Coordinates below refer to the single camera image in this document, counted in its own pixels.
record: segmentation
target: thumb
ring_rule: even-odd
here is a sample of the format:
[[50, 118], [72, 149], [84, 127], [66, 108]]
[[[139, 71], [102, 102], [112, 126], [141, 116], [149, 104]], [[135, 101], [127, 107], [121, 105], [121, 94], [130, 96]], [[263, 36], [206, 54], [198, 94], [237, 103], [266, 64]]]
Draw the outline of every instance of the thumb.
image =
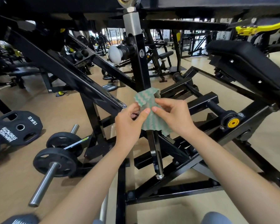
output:
[[170, 116], [170, 113], [166, 112], [165, 110], [159, 108], [159, 107], [152, 107], [152, 111], [157, 114], [159, 117], [161, 117], [163, 120], [167, 120]]
[[142, 124], [144, 123], [144, 121], [147, 119], [148, 115], [150, 113], [150, 108], [146, 108], [144, 109], [138, 116], [138, 118], [135, 120], [135, 122], [137, 124]]

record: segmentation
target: brown floor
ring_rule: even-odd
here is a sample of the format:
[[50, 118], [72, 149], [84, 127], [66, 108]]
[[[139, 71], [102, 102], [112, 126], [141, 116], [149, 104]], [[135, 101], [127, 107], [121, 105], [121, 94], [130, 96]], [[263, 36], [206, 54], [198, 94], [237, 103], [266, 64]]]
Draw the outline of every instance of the brown floor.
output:
[[[271, 59], [280, 66], [280, 52], [271, 54]], [[172, 65], [176, 65], [176, 57], [171, 57]], [[205, 57], [187, 58], [181, 61], [183, 67], [195, 66], [204, 71], [213, 73], [213, 66], [209, 65]], [[93, 75], [90, 77], [100, 85], [107, 82], [102, 80], [101, 69], [91, 68]], [[167, 83], [159, 83], [159, 79], [152, 79], [152, 86], [163, 89], [173, 83], [168, 78]], [[218, 94], [220, 105], [227, 110], [240, 111], [251, 100], [236, 94], [229, 89], [214, 83], [213, 81], [196, 75], [194, 83], [199, 87], [202, 94], [210, 91]], [[78, 183], [79, 179], [55, 178], [52, 181], [41, 205], [38, 208], [27, 206], [31, 196], [40, 183], [43, 175], [38, 173], [32, 161], [34, 156], [45, 148], [47, 139], [56, 132], [70, 131], [74, 124], [79, 124], [80, 129], [77, 135], [84, 137], [92, 132], [86, 111], [83, 107], [80, 95], [76, 92], [69, 92], [63, 97], [55, 97], [55, 94], [48, 93], [39, 75], [25, 77], [26, 90], [17, 87], [0, 91], [0, 98], [12, 110], [28, 110], [38, 115], [44, 125], [44, 134], [33, 143], [18, 150], [2, 153], [0, 161], [0, 223], [8, 217], [16, 214], [35, 212], [41, 218], [56, 206]], [[119, 88], [117, 98], [126, 104], [133, 102], [135, 92], [129, 87]], [[107, 117], [108, 113], [99, 109], [101, 118]], [[205, 120], [207, 112], [197, 113], [193, 116], [195, 121]], [[105, 129], [107, 136], [114, 135], [114, 130], [109, 127]], [[280, 112], [273, 113], [261, 124], [253, 137], [249, 140], [253, 147], [280, 170]], [[233, 153], [240, 160], [245, 162], [254, 170], [257, 167], [244, 155], [232, 142], [225, 148]], [[146, 139], [138, 141], [130, 158], [136, 157], [148, 151]], [[168, 165], [172, 158], [164, 159], [164, 165]], [[127, 168], [127, 188], [137, 188], [154, 174], [153, 167], [147, 166], [141, 170]], [[205, 179], [205, 176], [189, 170], [177, 179], [176, 182], [189, 182]], [[116, 178], [112, 183], [109, 192], [107, 223], [115, 223], [116, 210]], [[200, 223], [203, 215], [209, 211], [218, 211], [226, 215], [233, 223], [246, 223], [245, 219], [232, 204], [224, 191], [186, 196], [181, 198], [156, 201], [127, 208], [127, 223]]]

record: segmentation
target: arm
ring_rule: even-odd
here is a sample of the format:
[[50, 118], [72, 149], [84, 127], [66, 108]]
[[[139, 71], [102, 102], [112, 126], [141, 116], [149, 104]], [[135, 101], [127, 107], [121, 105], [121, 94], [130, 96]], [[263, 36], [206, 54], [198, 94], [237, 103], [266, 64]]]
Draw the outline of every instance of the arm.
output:
[[115, 118], [117, 135], [115, 146], [41, 221], [41, 224], [88, 224], [93, 222], [119, 166], [139, 139], [142, 124], [150, 112], [150, 109], [145, 109], [133, 121], [132, 113], [138, 110], [138, 104], [134, 103], [117, 115]]
[[156, 102], [166, 111], [152, 110], [196, 148], [248, 223], [280, 223], [280, 190], [195, 127], [185, 101]]

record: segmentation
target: person's right hand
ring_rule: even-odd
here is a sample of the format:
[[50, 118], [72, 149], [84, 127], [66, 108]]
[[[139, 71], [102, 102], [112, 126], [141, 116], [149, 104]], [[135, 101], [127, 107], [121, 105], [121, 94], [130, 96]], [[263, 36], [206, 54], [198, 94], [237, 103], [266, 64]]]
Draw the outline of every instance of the person's right hand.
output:
[[186, 137], [190, 131], [197, 129], [191, 118], [186, 101], [169, 98], [156, 98], [159, 107], [152, 107], [152, 111], [160, 116], [177, 134]]

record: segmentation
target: cleaning cloth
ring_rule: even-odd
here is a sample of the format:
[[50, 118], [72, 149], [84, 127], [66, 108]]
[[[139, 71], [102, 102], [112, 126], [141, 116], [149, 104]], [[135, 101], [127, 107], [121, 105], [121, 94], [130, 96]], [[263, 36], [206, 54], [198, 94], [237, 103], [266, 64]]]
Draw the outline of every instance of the cleaning cloth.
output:
[[[141, 91], [135, 95], [135, 101], [140, 106], [140, 111], [143, 111], [146, 108], [152, 108], [153, 106], [157, 106], [159, 108], [162, 108], [160, 105], [158, 105], [155, 102], [155, 98], [160, 98], [160, 90], [156, 88], [149, 88], [147, 90]], [[162, 134], [164, 136], [167, 136], [172, 132], [168, 124], [159, 117], [157, 114], [155, 114], [153, 111], [151, 111], [145, 120], [144, 124], [142, 125], [142, 129], [147, 130], [154, 130], [154, 131], [162, 131]]]

